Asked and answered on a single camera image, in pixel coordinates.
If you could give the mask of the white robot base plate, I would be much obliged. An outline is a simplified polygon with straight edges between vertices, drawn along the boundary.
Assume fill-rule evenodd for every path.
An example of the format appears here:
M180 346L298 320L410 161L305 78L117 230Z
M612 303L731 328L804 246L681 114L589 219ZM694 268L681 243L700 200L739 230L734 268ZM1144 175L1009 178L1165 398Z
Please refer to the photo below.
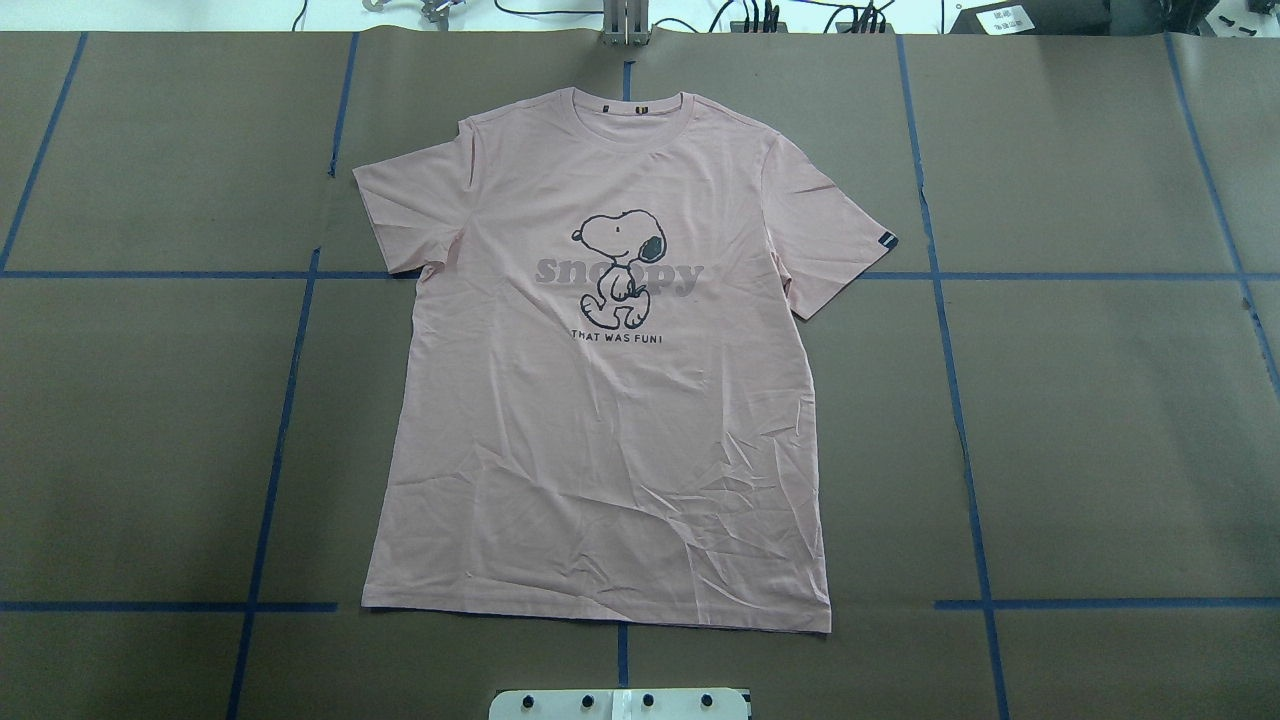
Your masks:
M745 689L728 687L502 691L489 719L751 719Z

